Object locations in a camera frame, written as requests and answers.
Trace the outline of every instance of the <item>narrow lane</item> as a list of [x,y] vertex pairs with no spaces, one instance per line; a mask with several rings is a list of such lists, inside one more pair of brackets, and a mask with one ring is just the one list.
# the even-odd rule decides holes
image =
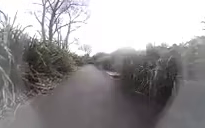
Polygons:
[[12,128],[150,128],[156,111],[122,94],[105,72],[88,65],[55,89],[20,108]]

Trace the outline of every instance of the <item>sky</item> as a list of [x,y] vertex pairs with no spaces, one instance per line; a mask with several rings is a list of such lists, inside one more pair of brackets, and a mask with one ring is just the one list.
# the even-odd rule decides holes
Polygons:
[[[0,0],[0,8],[17,22],[37,23],[28,12],[36,9],[33,0]],[[81,44],[92,46],[92,53],[110,53],[121,47],[145,49],[147,43],[182,43],[204,35],[205,0],[90,0],[91,17],[73,33]]]

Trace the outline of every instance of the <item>foliage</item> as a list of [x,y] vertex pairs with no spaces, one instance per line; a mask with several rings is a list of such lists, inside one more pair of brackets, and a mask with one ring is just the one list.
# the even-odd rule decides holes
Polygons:
[[29,37],[24,31],[31,26],[16,26],[16,17],[11,20],[0,10],[0,117],[24,98],[53,89],[81,63],[56,41]]
[[0,116],[4,110],[16,106],[21,98],[21,91],[25,89],[19,67],[25,42],[25,35],[22,33],[26,29],[14,25],[16,18],[11,23],[2,11],[1,15],[3,20],[0,21]]

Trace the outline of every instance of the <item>path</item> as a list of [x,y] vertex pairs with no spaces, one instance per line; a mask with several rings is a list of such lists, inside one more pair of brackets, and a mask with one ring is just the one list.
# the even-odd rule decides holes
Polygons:
[[21,107],[11,128],[150,128],[156,111],[143,98],[121,93],[117,81],[88,65]]

